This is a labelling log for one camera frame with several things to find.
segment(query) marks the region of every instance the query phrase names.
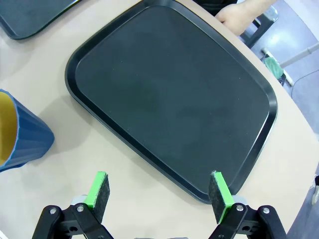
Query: table surface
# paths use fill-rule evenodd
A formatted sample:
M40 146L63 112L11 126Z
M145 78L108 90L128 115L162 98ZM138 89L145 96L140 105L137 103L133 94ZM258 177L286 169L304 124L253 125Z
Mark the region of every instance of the table surface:
M198 202L107 130L69 95L64 71L71 54L138 0L82 1L36 36L15 41L0 29L0 87L43 119L55 143L41 159L0 173L0 230L31 238L42 209L65 209L86 194L97 171L109 174L103 224L114 238L204 239L216 227L210 205ZM272 205L286 231L296 217L319 160L319 144L289 95L259 59L209 13L180 0L235 45L268 79L278 115L238 195L252 208Z

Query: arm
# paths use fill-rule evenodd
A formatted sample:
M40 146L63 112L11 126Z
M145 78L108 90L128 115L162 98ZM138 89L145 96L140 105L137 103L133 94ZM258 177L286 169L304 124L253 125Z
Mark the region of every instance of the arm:
M245 0L239 4L224 7L216 18L239 36L253 22L264 13L276 0Z

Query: tray surface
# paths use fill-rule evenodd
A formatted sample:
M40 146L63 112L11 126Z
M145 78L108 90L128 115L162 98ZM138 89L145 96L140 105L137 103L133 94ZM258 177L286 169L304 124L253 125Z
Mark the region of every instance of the tray surface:
M0 25L12 39L30 37L80 0L2 0Z
M268 81L181 4L138 3L70 58L71 95L145 160L208 203L212 170L233 194L275 120Z

